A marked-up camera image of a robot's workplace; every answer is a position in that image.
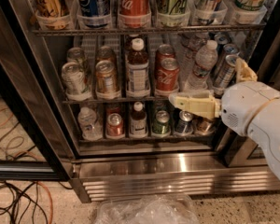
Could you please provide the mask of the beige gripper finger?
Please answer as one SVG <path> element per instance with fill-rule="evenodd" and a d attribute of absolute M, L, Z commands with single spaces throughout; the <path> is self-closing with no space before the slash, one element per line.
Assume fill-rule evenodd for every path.
<path fill-rule="evenodd" d="M 257 74 L 248 66 L 245 60 L 237 58 L 235 63 L 236 82 L 257 81 Z"/>
<path fill-rule="evenodd" d="M 175 108 L 206 119 L 218 118 L 221 113 L 221 101 L 210 91 L 171 93 L 169 102 Z"/>

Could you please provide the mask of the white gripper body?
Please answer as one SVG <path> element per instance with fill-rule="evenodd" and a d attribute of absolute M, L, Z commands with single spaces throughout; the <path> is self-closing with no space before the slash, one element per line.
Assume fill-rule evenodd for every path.
<path fill-rule="evenodd" d="M 280 99 L 280 91 L 257 81 L 240 82 L 228 87 L 221 98 L 223 123 L 241 136 L 255 115 L 270 101 Z"/>

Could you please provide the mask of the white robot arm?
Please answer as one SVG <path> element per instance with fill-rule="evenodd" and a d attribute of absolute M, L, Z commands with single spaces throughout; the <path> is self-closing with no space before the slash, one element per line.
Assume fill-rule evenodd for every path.
<path fill-rule="evenodd" d="M 259 82 L 241 58 L 236 60 L 235 71 L 236 83 L 219 99 L 209 91 L 196 90 L 172 93 L 169 102 L 196 116 L 221 118 L 237 134 L 252 139 L 280 180 L 280 91 Z"/>

